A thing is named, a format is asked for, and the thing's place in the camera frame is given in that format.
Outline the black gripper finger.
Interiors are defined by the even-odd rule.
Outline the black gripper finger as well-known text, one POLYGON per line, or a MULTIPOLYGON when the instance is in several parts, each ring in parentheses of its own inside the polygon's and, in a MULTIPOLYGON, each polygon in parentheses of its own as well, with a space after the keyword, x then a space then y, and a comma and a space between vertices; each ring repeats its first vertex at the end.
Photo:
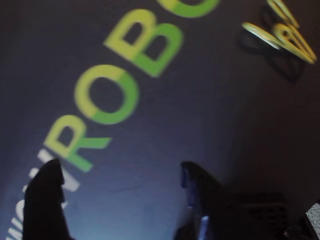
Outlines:
POLYGON ((181 167, 181 187, 186 192, 191 217, 175 233, 175 240, 222 240, 219 217, 215 209, 222 206, 222 185, 203 167, 184 161, 181 167))
POLYGON ((23 238, 25 240, 71 240, 62 203, 65 183, 60 161, 45 163, 24 194, 23 238))

